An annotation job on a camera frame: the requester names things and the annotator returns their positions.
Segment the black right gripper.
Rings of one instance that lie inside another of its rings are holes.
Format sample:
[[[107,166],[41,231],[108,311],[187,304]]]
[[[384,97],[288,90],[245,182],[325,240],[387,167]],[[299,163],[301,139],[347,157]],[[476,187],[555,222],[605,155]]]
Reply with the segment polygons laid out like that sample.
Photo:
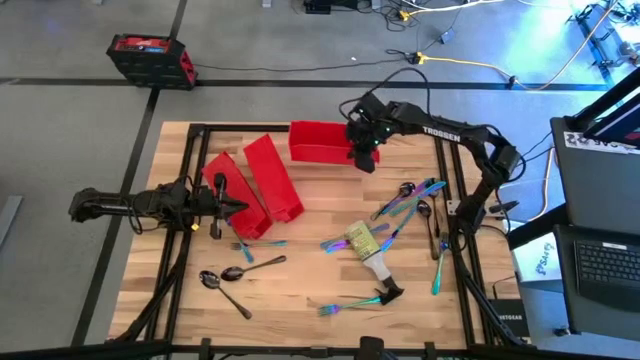
[[[359,170],[373,173],[380,161],[377,146],[391,136],[395,130],[394,121],[389,109],[372,92],[348,100],[349,103],[354,104],[344,114],[347,119],[346,138],[351,144],[349,155],[354,156],[354,165]]]

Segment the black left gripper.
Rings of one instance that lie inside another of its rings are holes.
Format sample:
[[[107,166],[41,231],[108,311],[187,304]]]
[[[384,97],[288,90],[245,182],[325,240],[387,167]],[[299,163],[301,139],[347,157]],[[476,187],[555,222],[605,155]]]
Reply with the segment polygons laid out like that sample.
[[[226,176],[223,173],[216,173],[214,175],[214,188],[202,189],[195,198],[193,213],[199,217],[213,217],[209,230],[209,234],[213,239],[222,238],[222,222],[226,220],[224,203],[226,185]],[[232,206],[227,209],[228,215],[242,212],[248,206],[246,202],[233,198],[227,199],[227,205]]]

